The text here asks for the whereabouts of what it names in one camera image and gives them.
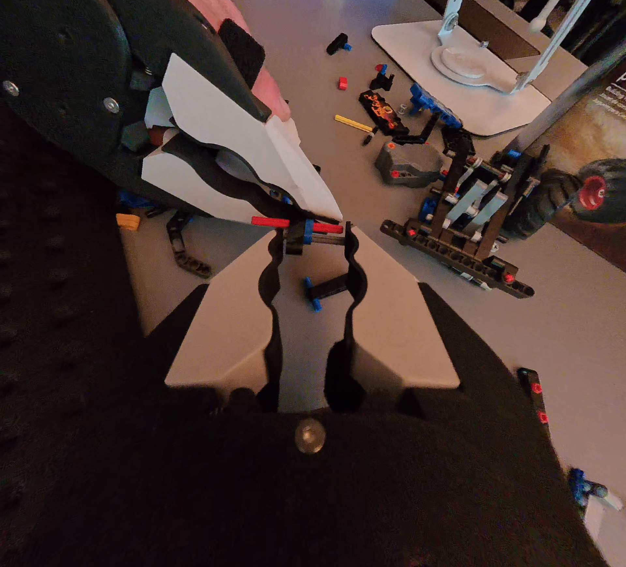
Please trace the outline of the white document stand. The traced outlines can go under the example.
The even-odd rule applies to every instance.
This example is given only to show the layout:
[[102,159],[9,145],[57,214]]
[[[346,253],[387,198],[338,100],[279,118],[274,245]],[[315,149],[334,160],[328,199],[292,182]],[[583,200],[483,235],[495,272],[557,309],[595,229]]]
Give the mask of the white document stand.
[[521,73],[459,26],[463,0],[447,0],[441,20],[382,24],[371,36],[467,132],[491,137],[533,122],[551,105],[533,83],[591,1],[575,1],[534,66]]

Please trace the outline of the monster truck toy set box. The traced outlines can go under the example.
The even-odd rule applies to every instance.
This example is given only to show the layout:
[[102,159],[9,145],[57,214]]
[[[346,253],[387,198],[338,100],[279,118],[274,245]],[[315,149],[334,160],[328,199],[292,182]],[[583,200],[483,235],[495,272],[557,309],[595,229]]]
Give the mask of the monster truck toy set box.
[[625,59],[562,94],[528,150],[549,145],[547,223],[625,271]]

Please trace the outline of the blue toy bracket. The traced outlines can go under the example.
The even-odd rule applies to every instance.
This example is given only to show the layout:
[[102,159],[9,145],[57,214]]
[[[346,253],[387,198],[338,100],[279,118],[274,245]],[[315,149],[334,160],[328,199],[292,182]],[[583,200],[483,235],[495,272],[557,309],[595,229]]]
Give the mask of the blue toy bracket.
[[452,129],[462,129],[463,122],[461,119],[449,108],[447,108],[440,100],[436,99],[433,95],[427,92],[418,83],[412,84],[410,88],[411,92],[411,109],[409,113],[411,116],[418,114],[424,110],[431,113],[431,115],[437,115],[438,119],[444,126]]

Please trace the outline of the black studded mat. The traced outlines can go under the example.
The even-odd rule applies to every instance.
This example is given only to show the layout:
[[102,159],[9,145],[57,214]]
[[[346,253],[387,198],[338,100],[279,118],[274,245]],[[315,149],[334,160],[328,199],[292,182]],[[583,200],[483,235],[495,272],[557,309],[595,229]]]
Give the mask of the black studded mat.
[[117,191],[1,101],[1,500],[46,483],[106,375],[140,334]]

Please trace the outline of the red toy axle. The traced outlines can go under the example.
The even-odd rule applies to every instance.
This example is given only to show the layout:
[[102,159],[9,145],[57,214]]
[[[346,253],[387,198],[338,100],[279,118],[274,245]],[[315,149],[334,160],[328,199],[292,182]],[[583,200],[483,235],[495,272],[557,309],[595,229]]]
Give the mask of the red toy axle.
[[344,233],[344,227],[339,224],[325,224],[317,222],[313,219],[301,219],[290,221],[281,218],[266,218],[262,216],[253,216],[251,224],[260,227],[273,227],[279,229],[287,229],[295,226],[297,223],[304,223],[305,231],[312,234],[330,234],[340,235]]

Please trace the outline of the black orange flame toy panel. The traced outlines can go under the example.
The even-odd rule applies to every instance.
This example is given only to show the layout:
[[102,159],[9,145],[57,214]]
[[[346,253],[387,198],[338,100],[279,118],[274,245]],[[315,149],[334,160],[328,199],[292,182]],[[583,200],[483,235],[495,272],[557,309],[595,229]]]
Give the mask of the black orange flame toy panel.
[[374,126],[389,137],[406,136],[410,134],[395,110],[379,93],[366,90],[358,98],[365,112],[372,119]]

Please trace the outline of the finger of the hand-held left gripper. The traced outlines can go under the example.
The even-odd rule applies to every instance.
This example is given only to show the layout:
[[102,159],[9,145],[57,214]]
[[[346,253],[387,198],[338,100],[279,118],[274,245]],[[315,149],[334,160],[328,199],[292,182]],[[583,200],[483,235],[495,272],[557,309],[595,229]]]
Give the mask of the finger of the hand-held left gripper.
[[177,54],[171,54],[161,86],[182,132],[231,150],[258,180],[282,189],[302,210],[342,221],[332,192],[301,149],[293,120],[256,119]]
[[142,179],[204,214],[245,224],[253,217],[296,220],[296,210],[273,197],[232,152],[187,137],[150,137],[150,143]]

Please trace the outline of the black toy beam red pins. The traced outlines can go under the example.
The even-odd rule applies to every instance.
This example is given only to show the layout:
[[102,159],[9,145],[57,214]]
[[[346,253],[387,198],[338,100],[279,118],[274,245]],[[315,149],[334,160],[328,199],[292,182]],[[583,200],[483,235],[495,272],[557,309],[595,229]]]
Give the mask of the black toy beam red pins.
[[521,367],[517,370],[517,377],[540,424],[545,430],[549,430],[549,418],[544,406],[543,388],[537,371]]

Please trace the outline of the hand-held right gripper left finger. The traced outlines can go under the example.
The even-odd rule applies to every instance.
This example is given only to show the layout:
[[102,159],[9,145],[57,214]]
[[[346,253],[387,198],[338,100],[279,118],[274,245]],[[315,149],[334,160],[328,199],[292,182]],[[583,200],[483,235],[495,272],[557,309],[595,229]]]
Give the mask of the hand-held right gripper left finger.
[[267,233],[209,282],[165,377],[169,388],[212,389],[223,402],[246,389],[263,409],[278,408],[283,350],[273,300],[283,254],[282,231]]

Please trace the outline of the small blue black toy connector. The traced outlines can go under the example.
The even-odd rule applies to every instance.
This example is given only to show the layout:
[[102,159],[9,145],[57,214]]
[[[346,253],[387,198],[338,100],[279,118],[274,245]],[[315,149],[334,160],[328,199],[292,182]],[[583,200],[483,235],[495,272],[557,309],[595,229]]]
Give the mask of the small blue black toy connector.
[[301,256],[305,247],[312,244],[342,247],[346,242],[343,225],[314,219],[292,222],[282,232],[284,253],[288,256]]

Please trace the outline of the black toy truck chassis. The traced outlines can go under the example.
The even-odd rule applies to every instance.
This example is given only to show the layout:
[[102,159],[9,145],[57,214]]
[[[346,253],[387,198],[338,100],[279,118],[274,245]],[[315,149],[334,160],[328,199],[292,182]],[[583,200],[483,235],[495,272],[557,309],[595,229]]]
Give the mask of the black toy truck chassis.
[[447,150],[450,169],[418,216],[404,224],[385,220],[380,231],[483,289],[534,297],[535,290],[518,279],[518,267],[501,257],[498,244],[535,234],[583,188],[575,175],[544,168],[549,152],[549,145],[536,156],[508,149],[486,161]]

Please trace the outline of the short black beam blue pin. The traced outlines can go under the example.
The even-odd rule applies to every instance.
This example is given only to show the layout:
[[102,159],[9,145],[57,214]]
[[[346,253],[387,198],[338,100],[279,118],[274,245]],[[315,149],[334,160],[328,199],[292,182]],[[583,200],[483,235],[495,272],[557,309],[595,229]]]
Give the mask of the short black beam blue pin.
[[349,311],[351,311],[364,297],[368,288],[368,281],[366,280],[366,277],[361,279],[351,279],[350,274],[346,273],[335,278],[331,278],[330,280],[326,280],[320,284],[314,284],[310,277],[306,276],[303,279],[303,286],[304,297],[313,312],[319,313],[322,311],[321,301],[323,299],[346,291],[352,296],[352,303],[349,308]]

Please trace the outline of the black angled toy beam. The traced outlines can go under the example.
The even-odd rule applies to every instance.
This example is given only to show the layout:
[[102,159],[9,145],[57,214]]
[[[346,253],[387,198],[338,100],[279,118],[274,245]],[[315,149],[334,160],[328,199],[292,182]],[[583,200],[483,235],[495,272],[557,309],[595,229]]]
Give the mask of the black angled toy beam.
[[182,231],[192,218],[193,215],[189,212],[175,211],[166,224],[168,239],[177,266],[203,280],[209,280],[212,273],[211,267],[207,263],[192,257],[185,246]]

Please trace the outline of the light grey desk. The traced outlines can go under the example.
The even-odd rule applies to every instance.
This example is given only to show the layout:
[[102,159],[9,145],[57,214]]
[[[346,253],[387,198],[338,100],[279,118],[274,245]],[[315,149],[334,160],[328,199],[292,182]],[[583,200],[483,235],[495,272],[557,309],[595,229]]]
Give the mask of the light grey desk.
[[[552,225],[526,241],[501,248],[535,290],[516,299],[485,291],[450,273],[436,260],[380,232],[385,219],[404,222],[423,191],[387,187],[373,166],[383,141],[362,146],[363,134],[334,120],[336,114],[367,122],[358,94],[375,66],[395,74],[389,101],[397,107],[410,79],[379,49],[371,30],[379,24],[434,20],[423,0],[232,0],[265,48],[265,62],[289,102],[310,161],[321,167],[343,218],[354,223],[418,280],[426,282],[489,344],[503,363],[534,369],[544,387],[552,442],[563,467],[582,468],[625,500],[625,274]],[[351,52],[328,56],[339,33]],[[338,90],[339,77],[348,89]],[[121,231],[140,320],[148,335],[194,290],[200,279],[173,260],[166,234],[169,215],[144,220],[136,233]],[[267,232],[264,228],[196,218],[184,229],[192,256],[214,273]],[[280,266],[280,317],[284,369],[279,408],[314,410],[324,402],[325,360],[344,329],[349,296],[323,300],[314,314],[301,282],[315,283],[346,271],[342,252],[312,245]]]

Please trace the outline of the grey toy motor block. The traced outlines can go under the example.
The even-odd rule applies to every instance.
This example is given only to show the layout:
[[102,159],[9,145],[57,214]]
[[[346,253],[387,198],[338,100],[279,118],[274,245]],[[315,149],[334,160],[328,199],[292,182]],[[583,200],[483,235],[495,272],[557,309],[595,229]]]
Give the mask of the grey toy motor block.
[[442,155],[429,144],[386,142],[380,149],[374,167],[390,186],[425,188],[434,183],[443,168]]

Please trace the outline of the yellow toy axle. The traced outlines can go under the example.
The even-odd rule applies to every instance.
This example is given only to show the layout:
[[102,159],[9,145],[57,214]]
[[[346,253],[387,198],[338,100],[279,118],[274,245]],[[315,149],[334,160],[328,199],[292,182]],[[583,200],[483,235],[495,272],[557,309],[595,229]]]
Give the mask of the yellow toy axle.
[[349,119],[347,117],[343,117],[341,115],[335,115],[334,116],[334,120],[336,122],[339,122],[343,125],[347,125],[353,129],[368,133],[368,134],[375,134],[377,128],[376,127],[372,127],[366,124],[362,124],[360,122],[357,122],[355,120]]

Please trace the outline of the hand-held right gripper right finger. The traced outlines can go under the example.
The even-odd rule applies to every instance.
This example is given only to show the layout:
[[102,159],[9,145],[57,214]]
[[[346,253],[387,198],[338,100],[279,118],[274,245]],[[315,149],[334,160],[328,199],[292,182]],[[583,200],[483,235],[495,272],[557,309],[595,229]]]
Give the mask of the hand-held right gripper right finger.
[[412,389],[454,390],[460,379],[418,280],[360,229],[346,230],[352,304],[327,359],[326,400],[359,409],[371,396],[395,406]]

